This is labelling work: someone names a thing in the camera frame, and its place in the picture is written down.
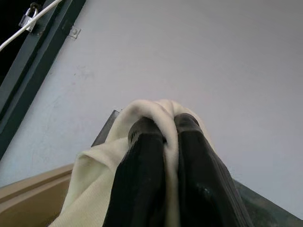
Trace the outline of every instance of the cream towel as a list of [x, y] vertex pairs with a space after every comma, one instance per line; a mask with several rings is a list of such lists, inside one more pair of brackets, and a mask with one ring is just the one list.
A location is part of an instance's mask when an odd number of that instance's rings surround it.
[[61, 214], [50, 227], [100, 227], [103, 225], [116, 168], [129, 149], [128, 132], [141, 117], [152, 119], [166, 138], [167, 143], [164, 145], [167, 204], [165, 226], [180, 226], [177, 176], [178, 134], [174, 116], [181, 113], [189, 113], [197, 119], [205, 137], [213, 147], [200, 118], [189, 109], [170, 100], [134, 101], [118, 115], [104, 144], [80, 153], [71, 174], [71, 183]]

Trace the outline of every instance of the fabric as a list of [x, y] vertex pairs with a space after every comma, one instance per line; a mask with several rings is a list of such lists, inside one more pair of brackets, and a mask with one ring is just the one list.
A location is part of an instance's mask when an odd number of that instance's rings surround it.
[[178, 134], [174, 116], [189, 113], [197, 119], [205, 138], [214, 149], [200, 118], [170, 100], [137, 100], [115, 120], [106, 142], [82, 152], [74, 165], [67, 196], [59, 217], [50, 227], [99, 227], [107, 212], [116, 168], [128, 151], [127, 136], [132, 125], [142, 117], [152, 119], [166, 139], [166, 220], [168, 227], [180, 226], [178, 203]]

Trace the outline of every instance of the white cable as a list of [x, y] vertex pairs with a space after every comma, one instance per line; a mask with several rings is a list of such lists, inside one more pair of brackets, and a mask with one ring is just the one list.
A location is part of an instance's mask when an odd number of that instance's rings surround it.
[[28, 24], [24, 27], [20, 28], [15, 34], [13, 34], [7, 41], [1, 44], [0, 51], [3, 50], [11, 41], [16, 39], [22, 32], [24, 32], [32, 23], [36, 22], [40, 17], [42, 17], [45, 13], [50, 11], [53, 7], [58, 5], [62, 0], [55, 0], [51, 4], [49, 4], [45, 9], [43, 9], [40, 13], [38, 13]]

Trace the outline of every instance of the white wall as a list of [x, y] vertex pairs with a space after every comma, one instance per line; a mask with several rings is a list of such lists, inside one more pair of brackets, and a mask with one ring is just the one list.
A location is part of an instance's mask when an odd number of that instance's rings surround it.
[[0, 185], [72, 163], [113, 109], [169, 98], [232, 176], [303, 218], [303, 1], [87, 0], [0, 162]]

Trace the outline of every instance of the dark background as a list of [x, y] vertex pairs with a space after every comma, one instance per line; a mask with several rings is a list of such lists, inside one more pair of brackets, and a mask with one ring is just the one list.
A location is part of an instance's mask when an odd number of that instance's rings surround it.
[[[0, 44], [10, 38], [15, 32], [20, 29], [18, 24], [32, 2], [35, 2], [42, 6], [45, 0], [0, 0], [0, 21], [2, 22]], [[10, 69], [16, 55], [18, 54], [18, 51], [23, 44], [27, 34], [28, 31], [25, 31], [0, 52], [0, 85], [2, 84], [8, 70]]]

